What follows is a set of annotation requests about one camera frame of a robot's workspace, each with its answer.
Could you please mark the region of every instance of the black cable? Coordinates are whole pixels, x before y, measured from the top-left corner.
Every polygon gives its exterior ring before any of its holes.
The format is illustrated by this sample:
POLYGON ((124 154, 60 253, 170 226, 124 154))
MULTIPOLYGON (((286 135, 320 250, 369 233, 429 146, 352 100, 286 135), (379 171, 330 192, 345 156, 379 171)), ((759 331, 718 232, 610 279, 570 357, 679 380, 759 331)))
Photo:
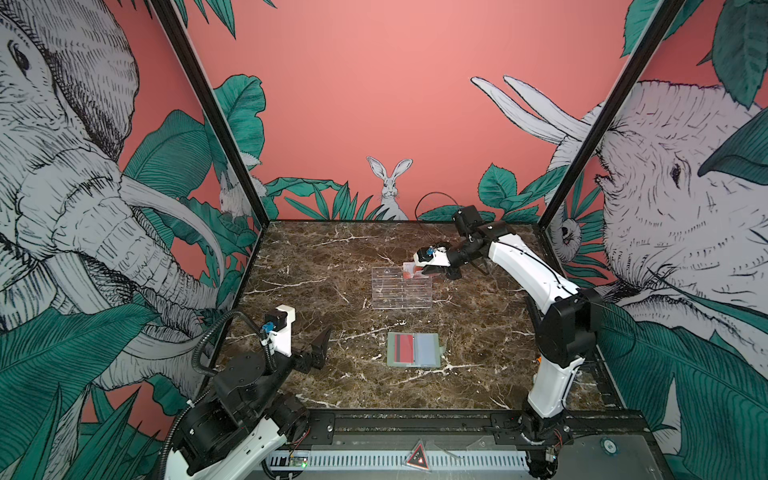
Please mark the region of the black cable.
POLYGON ((430 235, 429 232, 424 228, 424 226, 422 225, 421 220, 419 220, 419 215, 416 213, 416 211, 419 209, 419 205, 422 204, 422 200, 424 200, 425 198, 427 198, 428 196, 433 195, 433 194, 445 195, 446 197, 450 198, 453 201, 454 205, 456 205, 459 208, 462 207, 461 205, 458 204, 458 202, 456 201, 456 199, 454 197, 451 197, 448 194, 444 194, 443 192, 429 192, 428 194, 424 195, 424 197, 421 197, 421 199, 416 203, 416 207, 413 209, 413 216, 416 219, 416 223, 421 227, 422 230, 424 230, 424 233, 429 235, 429 239, 432 241, 432 243, 435 242, 435 238, 432 235, 430 235))

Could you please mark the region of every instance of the elephant eye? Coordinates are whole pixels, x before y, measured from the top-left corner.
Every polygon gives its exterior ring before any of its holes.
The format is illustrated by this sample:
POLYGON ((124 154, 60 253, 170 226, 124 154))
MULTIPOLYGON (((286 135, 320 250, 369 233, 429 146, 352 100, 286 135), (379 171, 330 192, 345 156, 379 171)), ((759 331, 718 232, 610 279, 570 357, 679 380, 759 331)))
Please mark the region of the elephant eye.
POLYGON ((677 186, 677 188, 680 188, 680 165, 675 164, 674 167, 672 167, 672 171, 670 172, 670 175, 672 176, 672 180, 674 181, 674 184, 677 186))
POLYGON ((29 59, 27 56, 24 55, 21 50, 19 50, 18 44, 14 43, 12 40, 8 42, 8 51, 11 52, 13 61, 16 62, 16 65, 19 67, 19 69, 21 69, 24 76, 26 76, 27 70, 29 70, 29 59))

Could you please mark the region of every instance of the marble tabletop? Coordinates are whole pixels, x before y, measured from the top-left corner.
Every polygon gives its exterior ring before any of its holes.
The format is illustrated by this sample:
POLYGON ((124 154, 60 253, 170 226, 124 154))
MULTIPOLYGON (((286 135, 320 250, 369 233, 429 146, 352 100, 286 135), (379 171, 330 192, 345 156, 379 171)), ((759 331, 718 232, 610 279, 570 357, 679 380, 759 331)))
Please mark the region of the marble tabletop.
MULTIPOLYGON (((531 227, 516 232, 533 251, 531 227)), ((324 369, 292 372, 283 386, 310 408, 520 409, 537 369, 525 291, 501 267, 489 275, 466 266, 463 278, 433 280, 432 308, 373 310, 371 268, 402 265, 420 247, 457 241, 448 224, 273 222, 239 309, 257 322, 280 304, 296 308, 293 345, 303 348, 325 327, 333 334, 324 369), (437 369, 386 365, 388 332, 438 333, 445 347, 437 369)), ((257 337, 234 322, 217 365, 257 337)), ((569 409, 603 409, 588 372, 574 382, 569 409)))

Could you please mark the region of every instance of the rabbit illustration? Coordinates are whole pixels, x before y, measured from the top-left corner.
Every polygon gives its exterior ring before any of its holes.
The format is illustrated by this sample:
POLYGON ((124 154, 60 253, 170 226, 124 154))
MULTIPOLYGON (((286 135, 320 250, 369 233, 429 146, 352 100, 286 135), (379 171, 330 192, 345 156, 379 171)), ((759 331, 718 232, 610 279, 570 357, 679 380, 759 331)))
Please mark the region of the rabbit illustration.
POLYGON ((395 167, 395 171, 392 172, 391 177, 387 177, 386 168, 384 165, 373 157, 367 157, 368 163, 371 164, 371 170, 373 174, 378 178, 384 180, 384 187, 382 188, 382 205, 383 209, 386 209, 383 220, 408 220, 408 215, 404 214, 397 204, 397 187, 395 186, 395 180, 400 175, 404 174, 413 164, 413 160, 406 159, 401 161, 395 167))

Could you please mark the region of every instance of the red triangle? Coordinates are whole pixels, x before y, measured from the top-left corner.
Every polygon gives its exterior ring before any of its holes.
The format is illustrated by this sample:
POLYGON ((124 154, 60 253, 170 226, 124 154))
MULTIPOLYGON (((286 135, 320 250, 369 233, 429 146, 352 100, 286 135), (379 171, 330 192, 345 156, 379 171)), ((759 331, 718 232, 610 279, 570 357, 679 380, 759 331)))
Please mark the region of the red triangle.
POLYGON ((429 470, 427 455, 424 453, 424 445, 421 442, 416 446, 416 450, 413 451, 411 458, 408 459, 406 465, 421 470, 429 470))

